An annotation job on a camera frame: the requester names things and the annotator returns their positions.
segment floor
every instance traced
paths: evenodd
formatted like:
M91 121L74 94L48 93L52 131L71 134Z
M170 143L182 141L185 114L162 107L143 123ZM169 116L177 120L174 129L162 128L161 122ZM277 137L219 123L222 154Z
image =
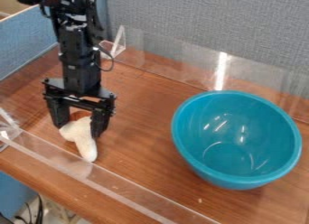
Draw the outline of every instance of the floor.
M39 207L39 199L35 199L32 202L29 202L31 217L27 207L24 207L17 214L20 215L21 218L25 219L28 223L31 223L31 220L32 223L35 223L37 207ZM23 220L17 220L17 219L13 221L13 223L24 224ZM91 224L91 222L86 221L84 219L80 219L78 222L67 222L62 220L48 208L45 208L44 215L43 215L43 224Z

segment bowl rim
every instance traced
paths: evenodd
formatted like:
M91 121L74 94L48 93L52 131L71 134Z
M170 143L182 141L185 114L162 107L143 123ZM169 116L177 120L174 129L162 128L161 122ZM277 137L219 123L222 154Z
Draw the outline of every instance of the bowl rim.
M257 175L257 176L237 176L237 175L230 175L226 173L222 173L210 167L207 167L205 164L202 164L190 154L189 151L186 151L186 148L179 140L177 128L178 128L178 122L179 122L179 116L183 111L183 109L190 105L190 103L195 102L198 99L202 99L205 97L210 96L219 96L219 95L238 95L238 96L245 96L246 98L251 98L264 104L266 104L270 108L273 108L278 114L282 116L285 121L288 122L290 126L290 130L294 136L294 149L293 153L290 155L290 159L285 164L281 166L280 169L277 169L274 172L264 174L264 175ZM190 97L185 102L179 105L177 112L174 113L173 119L171 119L171 135L173 135L173 140L174 144L177 146L177 149L187 163L191 165L191 167L209 175L213 178L218 178L218 180L225 181L225 182L233 182L233 183L241 183L241 184L251 184L251 183L266 183L270 181L274 181L277 178L282 177L294 167L297 164L300 157L301 157L301 152L302 152L302 136L298 130L298 127L296 126L293 119L290 116L286 114L286 112L276 105L273 104L269 100L265 98L261 98L256 96L251 93L242 92L238 90L221 90L221 91L205 91L193 97Z

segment wooden table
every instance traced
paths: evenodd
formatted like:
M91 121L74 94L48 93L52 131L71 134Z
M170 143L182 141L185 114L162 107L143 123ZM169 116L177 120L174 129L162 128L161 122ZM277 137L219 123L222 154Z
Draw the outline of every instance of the wooden table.
M59 75L56 50L51 50L1 81L0 107L23 129L79 154L52 126L41 96L41 79ZM306 124L297 123L304 150L293 171L262 188L227 191L191 172L170 136L177 107L202 90L120 63L104 74L103 83L118 94L118 114L98 139L98 165L221 223L309 223ZM92 223L157 223L13 148L0 153L0 170Z

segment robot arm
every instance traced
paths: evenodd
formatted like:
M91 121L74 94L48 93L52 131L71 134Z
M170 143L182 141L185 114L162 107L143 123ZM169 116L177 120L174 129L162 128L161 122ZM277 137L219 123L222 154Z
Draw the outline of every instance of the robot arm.
M92 137L99 137L115 111L116 96L102 88L99 41L103 27L96 13L96 0L19 0L40 5L52 20L60 46L63 78L45 79L43 97L54 124L60 128L70 119L70 107L92 111ZM99 98L98 102L83 97Z

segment blue bowl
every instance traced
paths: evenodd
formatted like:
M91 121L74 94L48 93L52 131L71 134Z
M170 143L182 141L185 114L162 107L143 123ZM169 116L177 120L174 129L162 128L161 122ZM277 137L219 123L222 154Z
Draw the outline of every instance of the blue bowl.
M292 118L272 102L239 91L211 91L185 101L171 133L195 173L226 189L273 182L300 160L302 138Z

